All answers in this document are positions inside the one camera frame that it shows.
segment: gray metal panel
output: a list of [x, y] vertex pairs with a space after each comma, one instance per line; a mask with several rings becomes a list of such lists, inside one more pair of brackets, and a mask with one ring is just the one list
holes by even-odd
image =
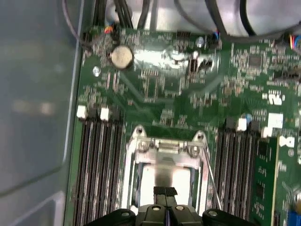
[[[227, 32], [233, 35], [246, 35], [240, 21], [240, 0], [217, 0]], [[133, 11], [133, 25], [137, 26], [143, 0], [127, 0]], [[204, 0], [180, 0], [184, 10], [196, 21], [215, 29]], [[107, 20], [117, 18], [113, 0], [108, 0]], [[197, 31], [177, 13], [174, 0], [152, 0], [146, 28], [151, 30]], [[257, 33], [266, 33], [298, 23], [301, 11], [300, 0], [248, 0], [247, 14], [250, 24]]]
[[[83, 4], [68, 1], [78, 24]], [[203, 1], [182, 2], [192, 17], [214, 28]], [[245, 34], [238, 0], [218, 2], [228, 32]], [[136, 25], [142, 0], [128, 4]], [[176, 13], [173, 0], [153, 0], [152, 6], [147, 22], [152, 30], [196, 31]], [[91, 8], [85, 8], [86, 15]], [[296, 23], [301, 2], [249, 0], [248, 9], [255, 31], [263, 33]], [[2, 0], [0, 19], [0, 225], [59, 226], [69, 172], [66, 132], [72, 129], [75, 40], [63, 20], [61, 0]]]

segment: integrated circuit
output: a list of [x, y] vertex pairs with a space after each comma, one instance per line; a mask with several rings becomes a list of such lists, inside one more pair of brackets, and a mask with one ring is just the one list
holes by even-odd
[[264, 186], [262, 184], [256, 183], [256, 195], [257, 197], [264, 199]]
[[268, 154], [268, 144], [266, 142], [260, 141], [258, 145], [258, 153], [264, 157]]
[[249, 67], [260, 68], [261, 67], [261, 56], [251, 54], [249, 56]]

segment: blue connector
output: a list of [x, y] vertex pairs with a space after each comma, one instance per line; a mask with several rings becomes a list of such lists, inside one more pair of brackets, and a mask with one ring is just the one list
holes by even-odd
[[288, 212], [287, 226], [301, 226], [301, 215], [295, 211]]

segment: motherboard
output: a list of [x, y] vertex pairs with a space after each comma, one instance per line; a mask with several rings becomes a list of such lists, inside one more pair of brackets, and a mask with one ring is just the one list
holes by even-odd
[[153, 204], [154, 186], [199, 214], [288, 225], [301, 199], [300, 81], [301, 56], [274, 40], [114, 28], [82, 56], [65, 225]]

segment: white label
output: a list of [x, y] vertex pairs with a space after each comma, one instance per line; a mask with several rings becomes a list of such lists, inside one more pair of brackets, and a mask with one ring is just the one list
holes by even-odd
[[286, 145], [287, 147], [295, 147], [295, 138], [294, 137], [287, 137], [285, 138], [284, 136], [279, 137], [279, 146], [283, 147]]
[[269, 94], [269, 104], [270, 105], [282, 105], [282, 100], [280, 98], [280, 95]]
[[283, 114], [269, 113], [268, 127], [282, 129]]

